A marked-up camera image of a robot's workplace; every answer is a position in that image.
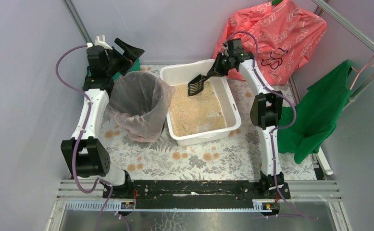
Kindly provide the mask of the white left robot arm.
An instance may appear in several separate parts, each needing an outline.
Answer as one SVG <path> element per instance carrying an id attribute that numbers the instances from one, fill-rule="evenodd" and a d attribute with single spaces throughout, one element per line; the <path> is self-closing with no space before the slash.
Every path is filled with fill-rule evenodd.
<path id="1" fill-rule="evenodd" d="M 126 172 L 111 167 L 107 150 L 99 140 L 103 114 L 108 105 L 112 90 L 113 77 L 125 75 L 145 52 L 131 46 L 119 38 L 115 44 L 123 50 L 119 52 L 105 42 L 103 35 L 83 47 L 87 54 L 87 73 L 82 88 L 70 86 L 59 74 L 60 58 L 55 67 L 57 78 L 70 89 L 83 95 L 84 103 L 75 131 L 68 140 L 61 143 L 61 151 L 75 180 L 96 177 L 105 185 L 119 186 L 126 181 Z"/>

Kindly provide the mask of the black litter scoop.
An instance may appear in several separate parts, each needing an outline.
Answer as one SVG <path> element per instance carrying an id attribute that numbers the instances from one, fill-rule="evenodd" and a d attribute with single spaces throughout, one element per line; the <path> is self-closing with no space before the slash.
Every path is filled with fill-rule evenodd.
<path id="1" fill-rule="evenodd" d="M 194 96 L 204 90 L 204 82 L 207 81 L 210 76 L 198 75 L 187 84 L 187 95 Z"/>

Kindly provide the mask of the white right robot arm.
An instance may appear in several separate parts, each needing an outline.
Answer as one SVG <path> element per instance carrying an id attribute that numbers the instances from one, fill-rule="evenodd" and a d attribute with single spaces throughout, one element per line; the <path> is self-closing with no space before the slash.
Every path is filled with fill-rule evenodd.
<path id="1" fill-rule="evenodd" d="M 224 50 L 217 54 L 212 67 L 202 80 L 223 77 L 230 70 L 237 70 L 247 81 L 254 95 L 250 119 L 260 138 L 262 169 L 260 185 L 264 191 L 283 186 L 284 177 L 277 159 L 277 131 L 282 117 L 282 93 L 272 90 L 261 73 L 254 55 L 245 51 L 239 38 L 228 40 Z"/>

